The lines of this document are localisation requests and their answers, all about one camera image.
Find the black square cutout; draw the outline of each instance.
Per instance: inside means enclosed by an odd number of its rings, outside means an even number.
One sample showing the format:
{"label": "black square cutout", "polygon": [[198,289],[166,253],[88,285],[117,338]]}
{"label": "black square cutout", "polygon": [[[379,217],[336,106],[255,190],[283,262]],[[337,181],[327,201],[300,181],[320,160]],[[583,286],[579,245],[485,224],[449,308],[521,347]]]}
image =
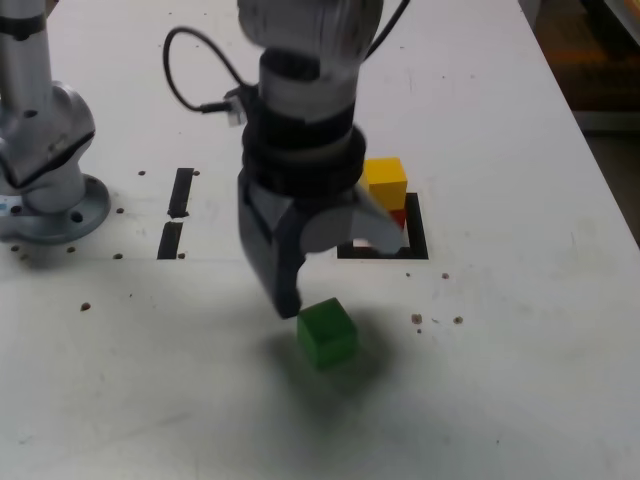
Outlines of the black square cutout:
{"label": "black square cutout", "polygon": [[424,238],[420,201],[417,193],[407,193],[405,201],[407,210],[407,235],[409,247],[403,247],[395,255],[384,255],[371,247],[355,247],[353,242],[338,247],[338,258],[343,260],[378,259],[378,260],[429,260],[427,241]]}

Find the yellow cube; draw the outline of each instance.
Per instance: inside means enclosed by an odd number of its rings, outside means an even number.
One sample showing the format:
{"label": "yellow cube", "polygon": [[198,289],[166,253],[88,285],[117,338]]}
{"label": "yellow cube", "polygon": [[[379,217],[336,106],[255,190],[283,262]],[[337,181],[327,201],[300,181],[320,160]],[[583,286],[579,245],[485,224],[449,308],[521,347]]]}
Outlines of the yellow cube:
{"label": "yellow cube", "polygon": [[386,210],[402,210],[407,196],[407,175],[399,158],[365,160],[361,184]]}

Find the white table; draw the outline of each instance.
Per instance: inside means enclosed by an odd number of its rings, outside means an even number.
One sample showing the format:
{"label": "white table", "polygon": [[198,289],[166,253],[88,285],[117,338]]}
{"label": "white table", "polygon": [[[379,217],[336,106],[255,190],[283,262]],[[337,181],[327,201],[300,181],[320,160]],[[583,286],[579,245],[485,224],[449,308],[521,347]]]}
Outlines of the white table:
{"label": "white table", "polygon": [[[402,158],[431,260],[308,262],[305,304],[338,296],[362,334],[329,374],[241,253],[241,131],[163,78],[164,36],[189,24],[256,79],[234,18],[233,0],[52,15],[54,76],[93,109],[82,164],[114,212],[73,254],[0,249],[0,478],[639,478],[640,255],[518,4],[415,1],[364,67],[369,155]],[[174,58],[193,101],[233,87],[188,39]],[[202,173],[187,259],[157,261],[177,167]]]}

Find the red cube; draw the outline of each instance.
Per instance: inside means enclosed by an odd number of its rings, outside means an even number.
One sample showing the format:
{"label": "red cube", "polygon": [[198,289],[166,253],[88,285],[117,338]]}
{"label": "red cube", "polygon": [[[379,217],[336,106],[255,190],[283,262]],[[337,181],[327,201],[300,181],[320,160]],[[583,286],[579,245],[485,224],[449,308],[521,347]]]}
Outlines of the red cube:
{"label": "red cube", "polygon": [[404,230],[404,226],[407,223],[407,210],[405,208],[402,210],[393,210],[389,212],[389,214],[393,217],[398,226]]}

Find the green cube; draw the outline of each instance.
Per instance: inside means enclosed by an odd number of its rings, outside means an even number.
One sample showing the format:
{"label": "green cube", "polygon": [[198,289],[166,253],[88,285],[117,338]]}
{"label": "green cube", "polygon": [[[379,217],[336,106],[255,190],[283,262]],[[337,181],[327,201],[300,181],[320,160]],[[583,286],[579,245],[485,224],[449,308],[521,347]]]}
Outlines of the green cube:
{"label": "green cube", "polygon": [[336,298],[298,314],[298,342],[311,363],[326,369],[353,357],[358,331]]}

